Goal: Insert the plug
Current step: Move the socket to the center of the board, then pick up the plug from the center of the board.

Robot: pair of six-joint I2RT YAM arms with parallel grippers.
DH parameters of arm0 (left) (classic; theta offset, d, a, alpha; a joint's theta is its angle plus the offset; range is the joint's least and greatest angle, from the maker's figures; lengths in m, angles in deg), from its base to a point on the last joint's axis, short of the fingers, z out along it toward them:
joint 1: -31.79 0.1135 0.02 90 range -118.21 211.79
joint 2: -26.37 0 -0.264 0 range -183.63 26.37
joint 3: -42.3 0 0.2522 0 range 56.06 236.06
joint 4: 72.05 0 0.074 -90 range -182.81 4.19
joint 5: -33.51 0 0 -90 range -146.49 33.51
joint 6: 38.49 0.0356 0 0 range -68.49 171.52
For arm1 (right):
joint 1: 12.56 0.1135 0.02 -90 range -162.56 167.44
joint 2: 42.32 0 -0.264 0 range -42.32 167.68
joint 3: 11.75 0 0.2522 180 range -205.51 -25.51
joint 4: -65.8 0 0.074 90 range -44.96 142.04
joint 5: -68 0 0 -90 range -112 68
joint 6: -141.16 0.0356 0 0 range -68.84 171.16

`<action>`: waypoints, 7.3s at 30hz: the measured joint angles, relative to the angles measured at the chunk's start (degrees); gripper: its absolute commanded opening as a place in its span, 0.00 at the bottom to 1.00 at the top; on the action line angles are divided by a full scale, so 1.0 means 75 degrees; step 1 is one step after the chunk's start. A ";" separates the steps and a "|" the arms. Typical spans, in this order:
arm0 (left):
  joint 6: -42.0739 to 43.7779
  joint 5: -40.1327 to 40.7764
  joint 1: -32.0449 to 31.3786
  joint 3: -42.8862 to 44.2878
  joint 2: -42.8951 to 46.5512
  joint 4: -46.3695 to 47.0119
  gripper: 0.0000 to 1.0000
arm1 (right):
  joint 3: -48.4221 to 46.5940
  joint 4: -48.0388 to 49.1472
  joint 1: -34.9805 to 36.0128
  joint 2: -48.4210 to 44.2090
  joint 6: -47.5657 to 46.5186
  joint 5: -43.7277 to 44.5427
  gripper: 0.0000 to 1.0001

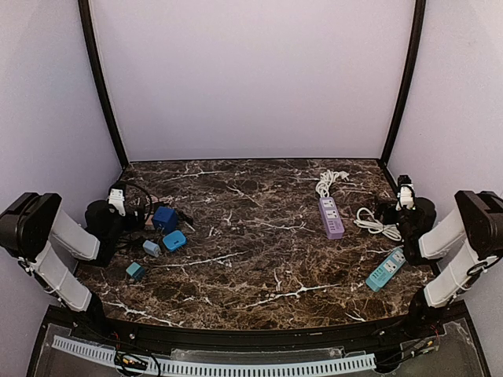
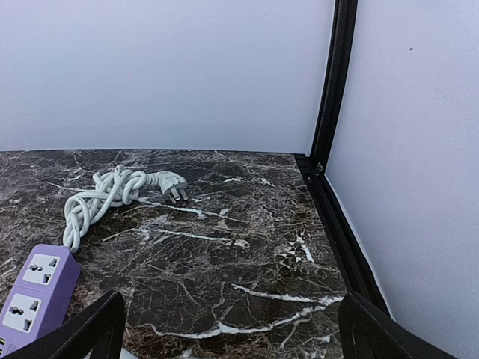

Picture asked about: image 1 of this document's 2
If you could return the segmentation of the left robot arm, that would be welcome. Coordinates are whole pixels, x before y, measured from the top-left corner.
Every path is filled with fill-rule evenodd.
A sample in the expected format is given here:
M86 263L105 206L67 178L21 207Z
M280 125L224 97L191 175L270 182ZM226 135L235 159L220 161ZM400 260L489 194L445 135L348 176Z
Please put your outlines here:
M100 334L111 331L101 299L79 282L57 249L89 265L108 266L119 239L145 225L145 210L127 209L124 201L123 190L112 188L106 200L88 205L85 227L66 213L57 193L26 192L1 214L1 246L76 320Z

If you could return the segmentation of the dark blue cube socket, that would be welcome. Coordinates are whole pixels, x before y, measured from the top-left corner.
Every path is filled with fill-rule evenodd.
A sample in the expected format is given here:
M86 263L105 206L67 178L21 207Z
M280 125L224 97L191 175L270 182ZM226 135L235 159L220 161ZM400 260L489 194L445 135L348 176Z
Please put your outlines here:
M158 207L152 216L152 224L155 230L167 235L176 230L178 214L175 209Z

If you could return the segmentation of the teal charger plug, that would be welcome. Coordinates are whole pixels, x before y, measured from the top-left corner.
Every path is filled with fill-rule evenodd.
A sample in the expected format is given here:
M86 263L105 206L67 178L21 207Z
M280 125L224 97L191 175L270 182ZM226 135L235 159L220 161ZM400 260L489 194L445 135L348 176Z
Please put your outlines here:
M126 269L126 273L134 281L140 281L145 276L145 269L137 262L132 262Z

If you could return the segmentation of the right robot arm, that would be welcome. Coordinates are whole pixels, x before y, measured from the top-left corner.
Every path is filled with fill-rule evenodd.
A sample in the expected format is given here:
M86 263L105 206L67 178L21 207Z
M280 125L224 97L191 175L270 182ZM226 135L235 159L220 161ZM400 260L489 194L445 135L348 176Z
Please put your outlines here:
M412 180L398 177L397 228L410 265L451 259L442 272L413 296L403 322L409 337L437 324L456 298L502 259L502 198L491 191L460 190L456 206L436 219L435 205L419 197Z

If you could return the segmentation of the purple power strip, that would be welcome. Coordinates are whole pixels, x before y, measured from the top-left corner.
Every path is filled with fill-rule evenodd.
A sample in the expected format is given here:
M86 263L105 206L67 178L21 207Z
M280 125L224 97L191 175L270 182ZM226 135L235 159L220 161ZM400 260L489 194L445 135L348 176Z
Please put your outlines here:
M329 240L340 240L345 233L336 201L330 195L330 188L338 178L346 180L348 176L349 173L345 171L327 170L320 174L318 183L315 186L315 191L319 196L318 209Z

